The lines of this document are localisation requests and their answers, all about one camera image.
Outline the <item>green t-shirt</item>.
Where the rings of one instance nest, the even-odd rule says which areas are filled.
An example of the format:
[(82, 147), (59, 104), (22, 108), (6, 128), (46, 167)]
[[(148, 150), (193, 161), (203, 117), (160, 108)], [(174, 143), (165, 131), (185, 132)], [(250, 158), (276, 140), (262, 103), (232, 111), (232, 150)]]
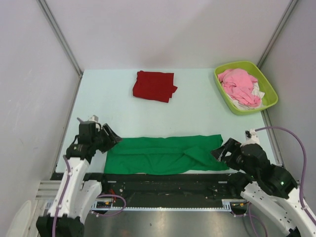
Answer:
[(124, 138), (107, 152), (104, 172), (119, 175), (173, 175), (189, 170), (223, 171), (228, 167), (211, 154), (222, 143), (220, 134)]

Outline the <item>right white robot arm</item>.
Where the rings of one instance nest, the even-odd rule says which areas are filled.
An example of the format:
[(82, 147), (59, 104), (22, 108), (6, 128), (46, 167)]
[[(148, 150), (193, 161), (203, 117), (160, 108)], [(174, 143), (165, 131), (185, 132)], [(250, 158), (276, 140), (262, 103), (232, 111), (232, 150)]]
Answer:
[(314, 237), (316, 216), (300, 199), (300, 187), (285, 168), (270, 163), (263, 148), (251, 140), (230, 138), (211, 151), (218, 162), (236, 170), (228, 180), (228, 193), (242, 197), (276, 223), (287, 237)]

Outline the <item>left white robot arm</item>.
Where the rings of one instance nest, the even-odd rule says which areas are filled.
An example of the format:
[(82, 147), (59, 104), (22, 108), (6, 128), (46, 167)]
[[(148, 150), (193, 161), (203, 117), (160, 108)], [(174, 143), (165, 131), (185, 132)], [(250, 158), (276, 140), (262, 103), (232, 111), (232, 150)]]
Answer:
[(95, 200), (108, 194), (109, 185), (101, 173), (87, 174), (97, 151), (108, 152), (122, 141), (107, 124), (81, 121), (79, 133), (66, 149), (66, 169), (54, 201), (36, 222), (41, 237), (82, 237), (85, 220)]

